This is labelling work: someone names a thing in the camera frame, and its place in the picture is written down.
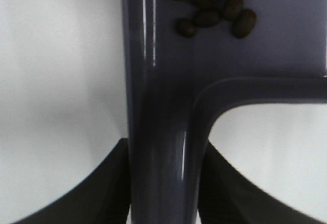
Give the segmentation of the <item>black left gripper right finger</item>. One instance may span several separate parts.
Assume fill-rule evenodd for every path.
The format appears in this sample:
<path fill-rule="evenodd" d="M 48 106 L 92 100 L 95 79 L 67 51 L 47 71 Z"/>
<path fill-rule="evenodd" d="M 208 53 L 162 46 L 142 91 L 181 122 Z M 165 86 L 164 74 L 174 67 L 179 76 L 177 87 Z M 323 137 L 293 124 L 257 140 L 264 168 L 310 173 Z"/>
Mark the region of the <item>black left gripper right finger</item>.
<path fill-rule="evenodd" d="M 211 144 L 203 158 L 198 211 L 201 223 L 319 223 L 240 174 Z"/>

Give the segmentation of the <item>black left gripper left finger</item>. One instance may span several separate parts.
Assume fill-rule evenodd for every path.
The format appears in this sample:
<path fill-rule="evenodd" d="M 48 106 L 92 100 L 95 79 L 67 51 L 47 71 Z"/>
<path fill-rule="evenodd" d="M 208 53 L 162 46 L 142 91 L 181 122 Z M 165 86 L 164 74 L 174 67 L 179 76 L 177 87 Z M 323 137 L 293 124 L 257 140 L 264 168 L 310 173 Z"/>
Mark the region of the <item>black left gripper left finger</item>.
<path fill-rule="evenodd" d="M 29 159 L 1 163 L 1 223 L 127 223 L 131 204 L 128 139 L 95 169 L 73 172 Z"/>

